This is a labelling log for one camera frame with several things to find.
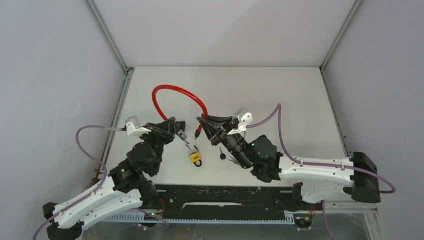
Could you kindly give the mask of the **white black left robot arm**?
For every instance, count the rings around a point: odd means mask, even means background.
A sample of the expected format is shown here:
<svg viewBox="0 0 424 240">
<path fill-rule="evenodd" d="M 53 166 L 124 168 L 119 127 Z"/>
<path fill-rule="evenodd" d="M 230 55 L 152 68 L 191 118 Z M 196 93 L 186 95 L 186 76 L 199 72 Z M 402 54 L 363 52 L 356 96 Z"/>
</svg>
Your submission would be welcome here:
<svg viewBox="0 0 424 240">
<path fill-rule="evenodd" d="M 111 216 L 142 206 L 156 206 L 159 194 L 146 175 L 153 177 L 159 173 L 164 146 L 185 129 L 186 122 L 175 117 L 144 125 L 136 116 L 129 117 L 121 130 L 141 141 L 92 187 L 63 203 L 48 202 L 43 206 L 48 239 L 76 240 Z"/>
</svg>

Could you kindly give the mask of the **key bunch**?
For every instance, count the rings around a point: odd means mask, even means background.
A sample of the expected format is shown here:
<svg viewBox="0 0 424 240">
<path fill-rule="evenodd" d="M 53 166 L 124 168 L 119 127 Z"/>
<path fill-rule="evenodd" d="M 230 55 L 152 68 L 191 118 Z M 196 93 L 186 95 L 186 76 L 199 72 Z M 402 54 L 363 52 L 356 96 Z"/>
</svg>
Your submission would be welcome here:
<svg viewBox="0 0 424 240">
<path fill-rule="evenodd" d="M 230 162 L 232 162 L 232 163 L 236 164 L 236 165 L 239 165 L 239 162 L 238 162 L 236 159 L 234 159 L 234 158 L 229 158 L 228 160 L 229 160 Z"/>
</svg>

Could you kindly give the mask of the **black key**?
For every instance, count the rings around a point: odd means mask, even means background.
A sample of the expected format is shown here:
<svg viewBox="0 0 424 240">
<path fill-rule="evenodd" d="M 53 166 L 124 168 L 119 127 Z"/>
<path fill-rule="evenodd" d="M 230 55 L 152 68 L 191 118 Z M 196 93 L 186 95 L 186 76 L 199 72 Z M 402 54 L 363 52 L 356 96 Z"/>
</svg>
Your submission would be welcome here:
<svg viewBox="0 0 424 240">
<path fill-rule="evenodd" d="M 221 160 L 225 160 L 227 158 L 226 154 L 224 153 L 224 151 L 222 150 L 222 148 L 219 148 L 220 154 L 219 154 L 219 158 Z"/>
</svg>

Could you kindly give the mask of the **black padlock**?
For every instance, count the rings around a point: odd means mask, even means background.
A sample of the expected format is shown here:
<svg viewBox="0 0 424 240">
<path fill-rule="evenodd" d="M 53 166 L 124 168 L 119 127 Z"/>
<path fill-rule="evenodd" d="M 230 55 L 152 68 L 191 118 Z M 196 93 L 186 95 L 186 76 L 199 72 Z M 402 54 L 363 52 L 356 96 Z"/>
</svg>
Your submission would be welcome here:
<svg viewBox="0 0 424 240">
<path fill-rule="evenodd" d="M 186 130 L 186 121 L 176 121 L 174 125 L 174 132 L 177 134 L 178 132 L 185 132 Z"/>
</svg>

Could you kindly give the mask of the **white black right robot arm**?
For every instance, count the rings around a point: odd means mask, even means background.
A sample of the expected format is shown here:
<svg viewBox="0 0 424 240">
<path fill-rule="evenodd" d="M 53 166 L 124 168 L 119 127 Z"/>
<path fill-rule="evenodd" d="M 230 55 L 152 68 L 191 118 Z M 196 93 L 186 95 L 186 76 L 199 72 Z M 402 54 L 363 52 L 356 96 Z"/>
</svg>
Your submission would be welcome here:
<svg viewBox="0 0 424 240">
<path fill-rule="evenodd" d="M 247 142 L 241 132 L 246 131 L 250 113 L 236 116 L 198 116 L 211 145 L 221 144 L 231 155 L 231 160 L 264 183 L 285 180 L 300 190 L 291 194 L 291 204 L 304 209 L 328 198 L 349 195 L 361 203 L 381 202 L 377 166 L 363 152 L 351 157 L 319 159 L 289 157 L 279 152 L 266 135 Z"/>
</svg>

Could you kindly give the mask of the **yellow padlock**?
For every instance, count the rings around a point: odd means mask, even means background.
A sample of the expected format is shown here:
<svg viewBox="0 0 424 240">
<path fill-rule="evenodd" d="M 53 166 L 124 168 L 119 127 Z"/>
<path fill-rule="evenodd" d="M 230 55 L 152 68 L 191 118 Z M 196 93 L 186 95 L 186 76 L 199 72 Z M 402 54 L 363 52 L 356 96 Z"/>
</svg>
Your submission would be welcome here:
<svg viewBox="0 0 424 240">
<path fill-rule="evenodd" d="M 198 147 L 195 145 L 193 147 L 194 147 L 194 150 L 189 155 L 189 159 L 196 167 L 201 167 L 203 165 L 202 156 L 200 154 Z"/>
</svg>

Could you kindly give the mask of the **red cable lock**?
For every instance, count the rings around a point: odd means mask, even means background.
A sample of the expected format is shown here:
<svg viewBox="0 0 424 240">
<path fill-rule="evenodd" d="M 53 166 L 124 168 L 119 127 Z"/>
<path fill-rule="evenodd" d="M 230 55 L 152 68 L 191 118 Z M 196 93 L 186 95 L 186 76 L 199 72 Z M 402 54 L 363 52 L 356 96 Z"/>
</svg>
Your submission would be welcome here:
<svg viewBox="0 0 424 240">
<path fill-rule="evenodd" d="M 175 138 L 184 146 L 183 140 L 189 141 L 191 152 L 194 146 L 197 146 L 199 151 L 202 149 L 198 143 L 198 137 L 203 128 L 196 120 L 196 117 L 202 115 L 208 116 L 208 108 L 204 101 L 189 89 L 173 84 L 160 84 L 153 87 L 150 94 L 149 116 L 157 121 L 165 121 L 171 117 L 175 117 L 175 121 L 186 121 L 185 132 L 178 132 Z"/>
</svg>

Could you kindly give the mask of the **silver key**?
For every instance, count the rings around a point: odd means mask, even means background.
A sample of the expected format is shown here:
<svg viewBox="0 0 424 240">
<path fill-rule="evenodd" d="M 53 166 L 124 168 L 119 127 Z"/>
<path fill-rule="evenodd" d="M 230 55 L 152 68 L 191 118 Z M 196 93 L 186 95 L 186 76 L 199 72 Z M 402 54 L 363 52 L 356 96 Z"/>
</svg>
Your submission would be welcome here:
<svg viewBox="0 0 424 240">
<path fill-rule="evenodd" d="M 183 142 L 184 142 L 184 145 L 189 149 L 189 150 L 192 150 L 192 147 L 191 147 L 191 143 L 188 141 L 188 140 L 183 140 Z"/>
</svg>

